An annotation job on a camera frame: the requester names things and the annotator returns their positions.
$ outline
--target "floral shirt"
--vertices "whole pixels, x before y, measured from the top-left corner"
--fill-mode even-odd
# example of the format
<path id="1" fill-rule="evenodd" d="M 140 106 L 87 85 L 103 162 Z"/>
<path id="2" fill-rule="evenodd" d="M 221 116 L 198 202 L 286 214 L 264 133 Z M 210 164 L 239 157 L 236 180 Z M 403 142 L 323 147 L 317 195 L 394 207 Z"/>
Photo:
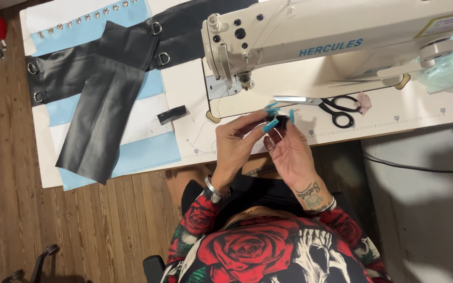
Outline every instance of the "floral shirt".
<path id="1" fill-rule="evenodd" d="M 188 209 L 162 282 L 392 282 L 373 243 L 338 206 L 313 219 L 258 216 L 211 233 L 221 201 L 206 188 Z"/>

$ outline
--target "bracelet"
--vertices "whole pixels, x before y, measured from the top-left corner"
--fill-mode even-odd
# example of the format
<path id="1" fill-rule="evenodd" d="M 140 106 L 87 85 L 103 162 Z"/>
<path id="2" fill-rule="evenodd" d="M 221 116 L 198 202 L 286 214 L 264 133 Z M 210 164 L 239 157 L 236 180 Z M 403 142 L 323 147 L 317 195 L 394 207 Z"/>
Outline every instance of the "bracelet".
<path id="1" fill-rule="evenodd" d="M 333 200 L 331 201 L 329 206 L 327 206 L 325 208 L 322 208 L 322 209 L 319 209 L 319 210 L 307 210 L 307 213 L 309 215 L 314 215 L 314 214 L 319 214 L 319 213 L 321 213 L 323 211 L 326 211 L 326 210 L 331 211 L 331 210 L 335 209 L 337 207 L 337 201 L 335 200 L 334 196 L 331 196 L 331 197 L 333 197 Z"/>
<path id="2" fill-rule="evenodd" d="M 211 190 L 211 192 L 221 198 L 227 198 L 230 196 L 230 189 L 228 189 L 227 193 L 220 193 L 218 190 L 216 190 L 212 185 L 211 182 L 209 181 L 209 178 L 211 178 L 211 175 L 207 175 L 205 177 L 205 184 Z"/>

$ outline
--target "sewing machine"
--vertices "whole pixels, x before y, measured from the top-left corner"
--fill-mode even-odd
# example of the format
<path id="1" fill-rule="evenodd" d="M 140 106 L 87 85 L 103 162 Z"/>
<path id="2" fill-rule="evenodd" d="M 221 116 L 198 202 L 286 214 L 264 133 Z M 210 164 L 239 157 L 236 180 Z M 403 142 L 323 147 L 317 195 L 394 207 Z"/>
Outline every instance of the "sewing machine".
<path id="1" fill-rule="evenodd" d="M 331 66 L 305 86 L 321 97 L 401 89 L 407 73 L 453 51 L 452 35 L 453 1 L 443 0 L 271 0 L 202 24 L 207 65 L 229 89 L 254 88 L 252 72 L 262 67 L 328 56 Z M 292 64 L 277 83 L 294 83 L 292 70 L 307 68 Z"/>

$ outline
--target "industrial sewing machine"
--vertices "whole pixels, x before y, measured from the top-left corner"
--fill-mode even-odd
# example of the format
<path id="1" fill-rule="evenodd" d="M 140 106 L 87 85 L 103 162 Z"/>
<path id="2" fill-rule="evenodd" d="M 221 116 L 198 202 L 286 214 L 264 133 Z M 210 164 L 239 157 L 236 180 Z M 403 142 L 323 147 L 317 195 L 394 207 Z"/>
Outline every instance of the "industrial sewing machine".
<path id="1" fill-rule="evenodd" d="M 445 0 L 271 0 L 213 14 L 202 25 L 212 116 L 253 111 L 272 95 L 401 89 L 408 73 L 453 51 L 452 35 Z"/>

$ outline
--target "woman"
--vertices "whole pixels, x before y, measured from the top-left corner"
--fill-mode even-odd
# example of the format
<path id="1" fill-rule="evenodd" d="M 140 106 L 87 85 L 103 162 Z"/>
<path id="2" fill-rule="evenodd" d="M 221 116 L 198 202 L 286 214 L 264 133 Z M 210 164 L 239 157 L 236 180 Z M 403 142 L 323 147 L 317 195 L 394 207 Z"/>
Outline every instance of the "woman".
<path id="1" fill-rule="evenodd" d="M 272 106 L 217 127 L 212 177 L 205 168 L 168 172 L 186 213 L 163 282 L 391 282 L 377 249 L 316 173 L 293 110 L 286 130 L 274 129 L 277 121 L 260 125 Z M 266 133 L 271 160 L 249 160 Z"/>

